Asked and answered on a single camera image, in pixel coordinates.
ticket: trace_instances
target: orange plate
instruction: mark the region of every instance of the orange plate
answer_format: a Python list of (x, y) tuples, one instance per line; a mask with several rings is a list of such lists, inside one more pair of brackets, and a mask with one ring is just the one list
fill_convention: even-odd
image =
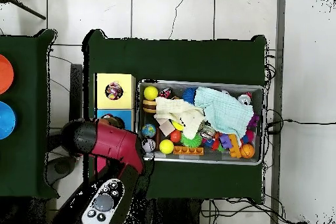
[(0, 55), (0, 95), (3, 94), (12, 85), (14, 71), (10, 62)]

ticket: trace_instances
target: yellow ball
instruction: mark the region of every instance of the yellow ball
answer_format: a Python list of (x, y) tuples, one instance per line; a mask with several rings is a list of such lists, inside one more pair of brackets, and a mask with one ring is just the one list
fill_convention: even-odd
[(174, 150), (174, 144), (168, 139), (162, 140), (160, 143), (160, 150), (164, 154), (170, 154)]
[(144, 90), (144, 97), (147, 101), (153, 101), (158, 97), (158, 95), (159, 91), (154, 86), (148, 86)]
[(173, 127), (176, 128), (179, 131), (183, 130), (183, 125), (180, 125), (178, 122), (176, 121), (171, 121), (171, 123), (173, 124)]

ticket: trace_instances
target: gray plastic bin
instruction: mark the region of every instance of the gray plastic bin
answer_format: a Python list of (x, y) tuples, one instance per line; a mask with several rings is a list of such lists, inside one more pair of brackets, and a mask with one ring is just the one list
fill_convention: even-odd
[[(151, 81), (142, 80), (138, 83), (138, 104), (136, 106), (135, 131), (142, 138), (141, 128), (146, 123), (157, 124), (153, 114), (146, 113), (142, 109), (142, 101), (144, 100), (144, 89), (147, 86), (154, 86), (161, 91), (164, 88), (170, 87), (174, 95), (182, 98), (182, 93), (189, 87), (208, 87), (216, 90), (226, 90), (231, 96), (238, 98), (241, 94), (250, 92), (252, 94), (252, 106), (256, 114), (260, 116), (258, 126), (253, 129), (256, 133), (253, 146), (255, 147), (255, 155), (252, 158), (232, 158), (228, 151), (220, 153), (219, 151), (212, 151), (209, 147), (204, 147), (203, 156), (192, 155), (178, 155), (178, 154), (163, 154), (160, 151), (145, 155), (144, 159), (149, 160), (155, 156), (156, 161), (163, 162), (195, 162), (195, 163), (210, 163), (210, 164), (239, 164), (254, 166), (262, 162), (264, 153), (264, 125), (266, 119), (265, 93), (261, 86), (252, 85), (232, 85), (232, 84), (214, 84), (214, 83), (198, 83), (198, 82), (181, 82), (181, 81), (164, 81), (158, 80), (155, 83)], [(168, 139), (161, 133), (161, 140)]]

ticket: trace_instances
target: white ball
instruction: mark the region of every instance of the white ball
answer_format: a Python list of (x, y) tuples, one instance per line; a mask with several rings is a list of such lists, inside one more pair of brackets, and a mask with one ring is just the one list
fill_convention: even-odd
[(156, 146), (156, 143), (153, 139), (144, 139), (141, 142), (142, 148), (144, 149), (145, 152), (153, 152)]

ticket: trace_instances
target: towel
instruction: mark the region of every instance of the towel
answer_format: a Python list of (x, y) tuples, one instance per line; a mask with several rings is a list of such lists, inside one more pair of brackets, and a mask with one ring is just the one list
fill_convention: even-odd
[(205, 119), (216, 131), (235, 134), (239, 139), (245, 135), (247, 124), (254, 114), (251, 105), (244, 105), (226, 93), (204, 87), (196, 90), (195, 106), (204, 109)]
[(205, 119), (203, 109), (195, 107), (183, 99), (165, 99), (157, 97), (155, 119), (168, 119), (183, 125), (183, 134), (188, 139), (193, 139)]

